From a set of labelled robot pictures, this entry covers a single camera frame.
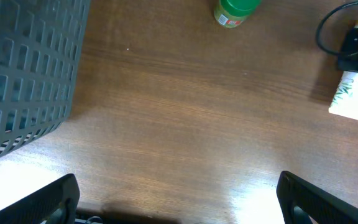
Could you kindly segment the white tube with tan cap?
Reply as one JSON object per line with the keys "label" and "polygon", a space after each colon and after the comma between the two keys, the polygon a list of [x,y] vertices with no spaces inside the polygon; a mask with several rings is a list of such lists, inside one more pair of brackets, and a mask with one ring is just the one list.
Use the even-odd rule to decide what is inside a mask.
{"label": "white tube with tan cap", "polygon": [[358,120],[358,72],[343,72],[328,111]]}

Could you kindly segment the green lidded jar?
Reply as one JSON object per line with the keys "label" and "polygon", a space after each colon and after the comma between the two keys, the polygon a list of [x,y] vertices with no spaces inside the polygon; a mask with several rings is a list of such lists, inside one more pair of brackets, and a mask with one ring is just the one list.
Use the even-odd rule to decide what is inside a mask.
{"label": "green lidded jar", "polygon": [[261,0],[219,0],[214,7],[214,18],[223,27],[235,28],[250,16],[261,2]]}

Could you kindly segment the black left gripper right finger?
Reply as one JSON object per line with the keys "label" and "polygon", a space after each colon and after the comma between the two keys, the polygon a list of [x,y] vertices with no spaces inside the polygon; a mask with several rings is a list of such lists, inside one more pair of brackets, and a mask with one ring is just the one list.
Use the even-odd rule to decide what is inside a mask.
{"label": "black left gripper right finger", "polygon": [[358,208],[283,171],[277,189],[285,223],[358,223]]}

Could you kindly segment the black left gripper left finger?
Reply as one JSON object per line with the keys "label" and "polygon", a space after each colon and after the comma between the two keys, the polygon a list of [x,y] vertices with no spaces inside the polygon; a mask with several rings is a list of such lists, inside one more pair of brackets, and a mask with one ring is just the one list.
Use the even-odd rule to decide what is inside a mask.
{"label": "black left gripper left finger", "polygon": [[67,174],[0,210],[0,224],[74,223],[79,198],[76,177]]}

